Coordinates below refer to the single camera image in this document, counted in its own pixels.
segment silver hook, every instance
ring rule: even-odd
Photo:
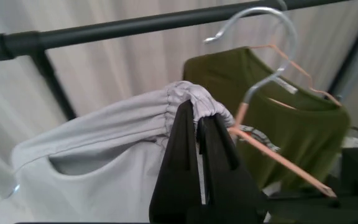
[[[276,9],[272,9],[269,7],[252,7],[249,9],[244,9],[241,12],[236,13],[234,16],[232,16],[229,21],[219,30],[219,32],[214,37],[209,37],[204,40],[204,43],[208,44],[211,42],[214,42],[216,40],[219,40],[223,34],[226,33],[226,31],[233,26],[234,23],[237,22],[238,19],[240,19],[243,16],[246,16],[251,13],[267,13],[271,14],[277,18],[279,18],[286,26],[288,32],[289,32],[289,41],[292,43],[292,48],[290,49],[290,53],[288,54],[288,60],[286,60],[280,68],[277,69],[275,73],[268,76],[267,78],[264,78],[263,80],[257,82],[255,85],[253,85],[249,90],[247,91],[245,97],[244,97],[244,103],[249,103],[250,99],[254,95],[254,93],[262,86],[267,84],[268,82],[271,82],[272,80],[276,79],[283,71],[288,67],[290,64],[290,61],[294,59],[295,52],[296,52],[296,46],[298,45],[298,35],[296,33],[295,27],[292,24],[291,20],[284,15],[281,11],[278,11]]]

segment white backdrop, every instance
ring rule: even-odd
[[[54,30],[168,12],[232,4],[236,0],[0,0],[0,32]],[[326,90],[358,33],[358,0],[287,13],[300,37],[296,62]],[[271,16],[242,19],[223,40],[205,46],[223,24],[153,32],[48,51],[79,116],[181,79],[185,60],[244,45],[267,44],[277,23]],[[277,43],[285,47],[282,29]],[[273,68],[280,58],[269,49],[257,53]],[[286,76],[305,84],[289,70]],[[65,122],[41,76],[27,57],[0,62],[0,194],[15,184],[9,156],[19,142]]]

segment copper hanger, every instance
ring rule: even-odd
[[[294,173],[299,175],[302,179],[306,180],[312,186],[316,187],[321,193],[327,195],[328,197],[336,197],[336,194],[333,192],[333,190],[331,188],[324,185],[319,180],[314,178],[312,175],[305,172],[303,169],[299,168],[294,163],[290,162],[288,159],[282,157],[281,155],[279,155],[276,152],[271,151],[267,146],[258,142],[258,140],[254,139],[253,137],[251,137],[250,135],[248,135],[247,133],[245,133],[239,129],[240,124],[242,123],[242,120],[244,119],[244,116],[246,115],[249,101],[252,98],[253,94],[260,87],[262,87],[265,84],[276,79],[287,68],[287,66],[290,64],[290,62],[293,60],[293,58],[295,56],[296,45],[298,42],[298,37],[296,34],[295,27],[292,24],[291,20],[289,20],[289,18],[286,15],[284,15],[282,12],[280,12],[276,9],[272,9],[269,7],[253,7],[250,9],[244,9],[243,11],[238,12],[237,14],[233,15],[228,20],[228,22],[226,24],[224,24],[222,29],[215,35],[215,37],[210,37],[210,38],[205,39],[204,43],[210,43],[210,42],[220,39],[224,35],[225,31],[227,31],[228,28],[230,28],[234,23],[236,23],[239,18],[241,18],[242,16],[245,16],[247,14],[250,14],[250,13],[269,13],[269,14],[279,18],[286,25],[286,28],[288,29],[288,31],[290,33],[289,39],[292,43],[292,48],[291,48],[291,51],[290,51],[290,54],[289,54],[287,60],[280,66],[280,68],[275,73],[273,73],[269,77],[264,78],[263,80],[257,82],[255,85],[253,85],[247,91],[247,93],[244,97],[244,100],[242,103],[240,103],[239,110],[236,114],[235,125],[233,127],[228,128],[227,130],[229,131],[229,133],[235,134],[236,136],[240,136],[241,138],[245,139],[246,141],[249,142],[249,144],[253,145],[258,150],[262,151],[263,153],[265,153],[266,155],[268,155],[275,161],[281,163],[283,166],[285,166],[286,168],[290,169],[291,171],[293,171]]]

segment olive green sweater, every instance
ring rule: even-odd
[[[189,59],[183,79],[205,87],[217,101],[236,114],[246,91],[272,73],[250,49],[243,47]],[[323,180],[340,151],[349,127],[349,116],[343,107],[282,80],[289,84],[287,90],[272,82],[254,94],[242,129]],[[296,174],[247,142],[239,141],[237,148],[260,188],[278,180],[282,180],[283,189],[294,189],[304,184]]]

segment gray garment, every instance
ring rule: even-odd
[[[120,101],[15,147],[19,194],[35,221],[149,222],[149,203],[178,106],[194,122],[225,107],[182,81]]]

